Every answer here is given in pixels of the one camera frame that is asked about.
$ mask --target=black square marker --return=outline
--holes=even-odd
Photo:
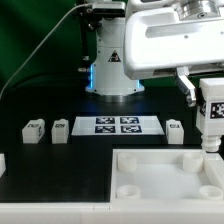
[[[95,133],[115,133],[115,126],[96,126]]]
[[[142,133],[140,125],[122,125],[121,133]]]
[[[180,128],[179,124],[170,124],[170,128]]]
[[[139,124],[138,117],[120,117],[121,124]]]
[[[210,118],[224,118],[224,102],[211,104]]]
[[[115,124],[115,118],[114,117],[97,117],[96,118],[96,124]]]

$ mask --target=green backdrop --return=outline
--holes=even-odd
[[[74,4],[74,0],[0,1],[0,86]],[[93,61],[96,57],[95,33],[88,33],[88,45]],[[39,72],[77,70],[81,58],[78,20],[69,17],[14,82]],[[144,84],[173,85],[173,78],[148,80]]]

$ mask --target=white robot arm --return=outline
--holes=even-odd
[[[158,70],[171,69],[178,87],[187,95],[188,105],[195,106],[196,89],[187,78],[190,69],[199,66],[203,70],[203,66],[215,64],[223,71],[224,1],[130,3],[134,5],[128,7],[125,74],[130,79],[149,79],[161,77]],[[136,9],[144,11],[133,14]],[[203,103],[198,108],[196,126],[203,134],[202,148],[217,151],[224,134],[224,79],[201,79],[200,87]]]

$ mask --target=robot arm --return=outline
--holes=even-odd
[[[224,1],[130,1],[127,19],[124,61],[130,79],[161,77],[156,71],[175,71],[178,87],[187,96],[189,106],[196,105],[194,86],[187,79],[194,66],[224,61]]]

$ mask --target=cylindrical base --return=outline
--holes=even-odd
[[[217,152],[221,144],[221,136],[205,136],[202,135],[202,149],[207,152]]]

